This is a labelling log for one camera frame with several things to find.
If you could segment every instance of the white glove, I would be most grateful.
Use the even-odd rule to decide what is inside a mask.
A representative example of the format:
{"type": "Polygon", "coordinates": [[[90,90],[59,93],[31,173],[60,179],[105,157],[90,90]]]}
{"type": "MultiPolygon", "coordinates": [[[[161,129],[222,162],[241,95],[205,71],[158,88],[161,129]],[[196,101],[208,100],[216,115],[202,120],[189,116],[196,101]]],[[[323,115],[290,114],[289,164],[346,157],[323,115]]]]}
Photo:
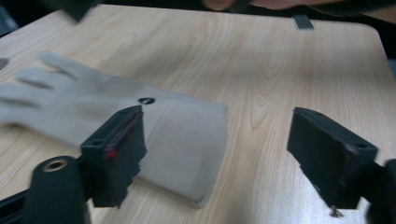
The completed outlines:
{"type": "Polygon", "coordinates": [[[0,124],[19,124],[75,147],[115,112],[143,103],[148,154],[141,179],[197,206],[213,191],[227,142],[227,106],[112,77],[49,52],[49,72],[27,68],[0,86],[0,124]]]}

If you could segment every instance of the person's hand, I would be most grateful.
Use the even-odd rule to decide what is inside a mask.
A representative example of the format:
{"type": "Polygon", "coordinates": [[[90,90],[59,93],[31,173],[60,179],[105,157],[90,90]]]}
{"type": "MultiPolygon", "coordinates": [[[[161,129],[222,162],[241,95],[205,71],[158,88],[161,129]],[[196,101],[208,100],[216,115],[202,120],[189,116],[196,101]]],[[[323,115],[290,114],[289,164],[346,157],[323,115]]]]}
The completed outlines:
{"type": "MultiPolygon", "coordinates": [[[[202,0],[203,4],[213,10],[225,10],[231,7],[235,0],[202,0]]],[[[282,9],[299,5],[320,5],[326,3],[341,2],[344,0],[252,0],[251,5],[270,9],[282,9]]]]}

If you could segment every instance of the light wood surface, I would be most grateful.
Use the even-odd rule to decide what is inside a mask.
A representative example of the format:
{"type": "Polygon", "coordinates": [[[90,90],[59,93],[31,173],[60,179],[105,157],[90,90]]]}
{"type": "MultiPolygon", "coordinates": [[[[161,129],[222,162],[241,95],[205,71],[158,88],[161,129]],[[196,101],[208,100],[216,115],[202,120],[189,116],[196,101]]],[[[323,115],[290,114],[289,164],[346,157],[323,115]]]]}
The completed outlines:
{"type": "MultiPolygon", "coordinates": [[[[0,39],[1,82],[42,66],[51,50],[120,77],[228,105],[228,147],[210,202],[191,208],[134,184],[121,209],[92,209],[93,223],[363,223],[330,210],[287,152],[292,109],[324,113],[396,158],[396,85],[375,30],[313,21],[160,8],[100,6],[74,25],[53,13],[0,39]]],[[[0,128],[0,199],[28,188],[45,159],[78,156],[20,127],[0,128]]]]}

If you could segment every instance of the wooden table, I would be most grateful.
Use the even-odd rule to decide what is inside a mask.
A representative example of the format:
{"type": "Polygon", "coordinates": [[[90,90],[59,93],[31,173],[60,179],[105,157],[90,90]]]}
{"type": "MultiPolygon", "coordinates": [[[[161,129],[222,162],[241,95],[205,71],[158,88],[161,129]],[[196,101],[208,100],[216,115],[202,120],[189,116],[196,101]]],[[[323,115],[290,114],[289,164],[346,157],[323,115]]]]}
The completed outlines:
{"type": "MultiPolygon", "coordinates": [[[[61,13],[0,39],[1,82],[40,50],[120,77],[228,105],[228,147],[215,193],[201,209],[135,184],[121,209],[92,209],[93,223],[362,223],[330,210],[286,150],[292,109],[324,113],[396,158],[396,85],[376,31],[360,24],[160,8],[100,6],[73,25],[61,13]]],[[[0,129],[0,199],[28,187],[32,169],[78,156],[20,127],[0,129]]]]}

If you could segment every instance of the dark floor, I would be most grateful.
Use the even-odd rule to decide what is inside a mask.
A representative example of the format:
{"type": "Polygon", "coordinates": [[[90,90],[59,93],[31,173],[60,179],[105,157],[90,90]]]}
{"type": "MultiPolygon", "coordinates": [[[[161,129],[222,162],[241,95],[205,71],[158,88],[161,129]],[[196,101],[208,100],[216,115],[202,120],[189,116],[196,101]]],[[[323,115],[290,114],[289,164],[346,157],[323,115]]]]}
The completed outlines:
{"type": "MultiPolygon", "coordinates": [[[[50,10],[38,4],[39,1],[40,0],[0,0],[0,6],[3,5],[12,18],[21,27],[47,15],[48,13],[51,13],[50,10]]],[[[138,7],[163,7],[202,11],[209,10],[202,5],[201,0],[106,0],[105,3],[138,7]]],[[[388,58],[396,59],[396,24],[390,24],[364,16],[358,18],[335,18],[316,12],[309,7],[294,7],[287,10],[270,10],[261,7],[249,7],[240,14],[275,17],[291,17],[296,14],[305,14],[313,20],[364,23],[374,27],[379,32],[388,58]]]]}

